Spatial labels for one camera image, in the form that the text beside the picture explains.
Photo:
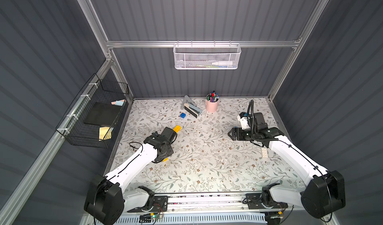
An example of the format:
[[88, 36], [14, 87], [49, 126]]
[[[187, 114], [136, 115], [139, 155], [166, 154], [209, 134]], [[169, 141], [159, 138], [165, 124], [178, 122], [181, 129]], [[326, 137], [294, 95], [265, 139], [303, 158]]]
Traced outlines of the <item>long yellow lego brick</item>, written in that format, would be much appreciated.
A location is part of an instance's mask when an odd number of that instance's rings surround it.
[[182, 128], [181, 128], [181, 126], [179, 126], [179, 125], [177, 125], [176, 127], [173, 128], [173, 130], [174, 130], [176, 133], [180, 132], [181, 129], [182, 129]]

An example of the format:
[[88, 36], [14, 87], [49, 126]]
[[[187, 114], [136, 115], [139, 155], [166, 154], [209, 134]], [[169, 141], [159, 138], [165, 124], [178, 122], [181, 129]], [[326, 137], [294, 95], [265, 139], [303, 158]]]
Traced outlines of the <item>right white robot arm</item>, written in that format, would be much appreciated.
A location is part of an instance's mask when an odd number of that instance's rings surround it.
[[309, 215], [321, 219], [346, 205], [344, 177], [329, 171], [300, 151], [276, 127], [269, 128], [262, 113], [242, 112], [237, 117], [241, 126], [228, 135], [233, 141], [254, 142], [279, 155], [298, 174], [305, 188], [287, 188], [273, 183], [262, 188], [260, 200], [265, 208], [278, 203], [304, 208]]

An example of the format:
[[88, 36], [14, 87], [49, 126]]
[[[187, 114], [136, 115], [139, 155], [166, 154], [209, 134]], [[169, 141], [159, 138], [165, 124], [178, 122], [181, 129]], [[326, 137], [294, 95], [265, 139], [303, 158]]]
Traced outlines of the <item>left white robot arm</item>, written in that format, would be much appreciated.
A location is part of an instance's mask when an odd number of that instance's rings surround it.
[[155, 192], [145, 186], [126, 191], [130, 183], [149, 163], [167, 160], [174, 151], [181, 127], [166, 127], [162, 133], [154, 132], [137, 148], [136, 152], [124, 163], [104, 176], [97, 175], [90, 183], [84, 210], [93, 217], [93, 222], [113, 225], [123, 212], [141, 210], [150, 213], [154, 207], [160, 207], [161, 201], [155, 198]]

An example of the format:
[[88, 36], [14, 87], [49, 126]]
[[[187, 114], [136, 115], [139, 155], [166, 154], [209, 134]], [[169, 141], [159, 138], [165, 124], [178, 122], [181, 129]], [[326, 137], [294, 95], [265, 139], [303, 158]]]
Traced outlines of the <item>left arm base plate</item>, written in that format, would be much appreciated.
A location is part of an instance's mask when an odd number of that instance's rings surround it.
[[149, 198], [148, 202], [139, 208], [128, 210], [128, 213], [159, 213], [166, 212], [168, 209], [168, 196], [154, 196]]

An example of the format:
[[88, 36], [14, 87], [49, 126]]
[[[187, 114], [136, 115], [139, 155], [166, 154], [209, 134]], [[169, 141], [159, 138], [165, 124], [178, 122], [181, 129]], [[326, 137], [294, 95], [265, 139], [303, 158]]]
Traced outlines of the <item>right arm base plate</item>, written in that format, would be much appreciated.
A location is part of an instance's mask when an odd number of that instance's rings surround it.
[[264, 202], [262, 193], [245, 194], [245, 198], [242, 200], [242, 203], [247, 205], [250, 210], [278, 209], [284, 211], [289, 207], [287, 203]]

